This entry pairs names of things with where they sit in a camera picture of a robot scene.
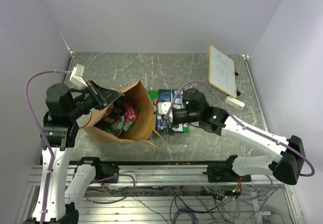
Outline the brown paper bag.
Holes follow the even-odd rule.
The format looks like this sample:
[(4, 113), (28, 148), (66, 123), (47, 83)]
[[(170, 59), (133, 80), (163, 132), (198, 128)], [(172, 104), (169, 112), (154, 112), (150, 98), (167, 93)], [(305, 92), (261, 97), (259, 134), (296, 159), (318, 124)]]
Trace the brown paper bag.
[[(120, 92), (124, 96), (102, 110), (95, 110), (81, 128), (97, 143), (133, 143), (143, 140), (152, 144), (148, 138), (156, 131), (156, 116), (147, 90), (141, 81), (138, 81), (120, 90)], [(126, 103), (131, 103), (137, 108), (138, 119), (125, 122), (122, 133), (119, 137), (116, 137), (110, 134), (107, 128), (115, 119), (124, 116), (124, 105)], [(165, 142), (162, 141), (162, 146), (152, 145), (155, 148), (162, 149)]]

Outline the green cassava chips bag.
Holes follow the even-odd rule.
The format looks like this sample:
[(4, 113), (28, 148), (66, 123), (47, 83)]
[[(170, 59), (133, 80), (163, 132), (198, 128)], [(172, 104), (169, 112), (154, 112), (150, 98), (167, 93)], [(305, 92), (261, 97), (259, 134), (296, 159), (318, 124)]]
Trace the green cassava chips bag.
[(156, 106), (159, 103), (159, 90), (158, 91), (149, 91), (148, 95), (154, 105), (156, 121), (155, 121), (155, 129), (162, 134), (177, 134), (177, 133), (189, 133), (188, 124), (179, 124), (178, 127), (172, 127), (171, 129), (168, 127), (167, 121), (163, 116), (157, 114)]

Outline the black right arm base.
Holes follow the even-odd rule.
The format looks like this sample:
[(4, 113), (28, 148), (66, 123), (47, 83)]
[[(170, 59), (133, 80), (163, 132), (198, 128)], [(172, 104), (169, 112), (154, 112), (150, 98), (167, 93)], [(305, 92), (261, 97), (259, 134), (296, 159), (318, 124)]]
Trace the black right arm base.
[(251, 182), (251, 175), (239, 176), (233, 170), (225, 168), (222, 165), (208, 165), (206, 171), (202, 172), (207, 176), (209, 183), (224, 183), (224, 182)]

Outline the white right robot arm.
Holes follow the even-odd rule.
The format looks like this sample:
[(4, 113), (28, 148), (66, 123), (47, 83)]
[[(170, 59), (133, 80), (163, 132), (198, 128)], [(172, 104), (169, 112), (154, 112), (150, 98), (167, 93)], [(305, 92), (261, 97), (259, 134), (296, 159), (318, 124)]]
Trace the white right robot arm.
[(238, 140), (263, 153), (256, 157), (230, 156), (218, 171), (219, 176), (231, 182), (247, 175), (267, 175), (284, 184), (297, 184), (305, 157), (301, 138), (286, 138), (254, 127), (223, 108), (209, 105), (205, 95), (195, 88), (184, 91), (183, 102), (184, 108), (172, 108), (172, 124), (197, 122), (208, 133)]

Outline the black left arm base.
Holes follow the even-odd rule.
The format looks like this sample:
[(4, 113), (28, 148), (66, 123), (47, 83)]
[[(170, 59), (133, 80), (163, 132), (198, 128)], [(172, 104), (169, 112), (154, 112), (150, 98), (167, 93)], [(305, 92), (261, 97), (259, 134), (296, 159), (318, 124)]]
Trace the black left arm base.
[(101, 167), (99, 167), (99, 172), (95, 175), (92, 182), (119, 174), (119, 166), (116, 163), (103, 161), (100, 164)]

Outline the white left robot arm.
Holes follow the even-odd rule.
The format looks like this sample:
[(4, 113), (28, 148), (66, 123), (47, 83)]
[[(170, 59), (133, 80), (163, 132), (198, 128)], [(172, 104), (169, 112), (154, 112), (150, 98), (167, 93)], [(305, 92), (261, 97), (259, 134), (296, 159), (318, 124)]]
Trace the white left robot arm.
[(68, 167), (80, 129), (77, 119), (92, 109), (102, 110), (122, 96), (87, 81), (82, 89), (58, 83), (46, 91), (48, 111), (40, 128), (42, 137), (42, 177), (37, 204), (25, 223), (77, 223), (78, 205), (91, 182), (103, 175), (98, 157), (83, 157), (75, 176), (66, 184)]

